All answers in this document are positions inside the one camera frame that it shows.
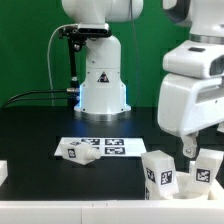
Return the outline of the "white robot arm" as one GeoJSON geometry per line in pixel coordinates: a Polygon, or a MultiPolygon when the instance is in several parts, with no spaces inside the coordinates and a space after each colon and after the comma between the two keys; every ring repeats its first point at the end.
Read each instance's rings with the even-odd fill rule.
{"type": "MultiPolygon", "coordinates": [[[[73,23],[65,29],[72,54],[86,50],[86,77],[77,84],[77,116],[114,120],[131,111],[120,78],[121,44],[111,22],[137,18],[143,0],[62,0],[73,23]]],[[[163,58],[167,75],[158,103],[160,128],[183,141],[193,158],[198,132],[216,125],[224,133],[224,0],[162,0],[167,17],[190,28],[189,39],[163,58]]]]}

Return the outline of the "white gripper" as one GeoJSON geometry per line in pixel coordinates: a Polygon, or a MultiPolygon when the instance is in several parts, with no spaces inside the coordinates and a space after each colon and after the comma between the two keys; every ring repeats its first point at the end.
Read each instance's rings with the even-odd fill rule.
{"type": "Polygon", "coordinates": [[[224,133],[224,86],[222,78],[195,79],[168,74],[162,81],[158,104],[162,130],[181,137],[183,154],[194,158],[197,131],[218,124],[224,133]]]}

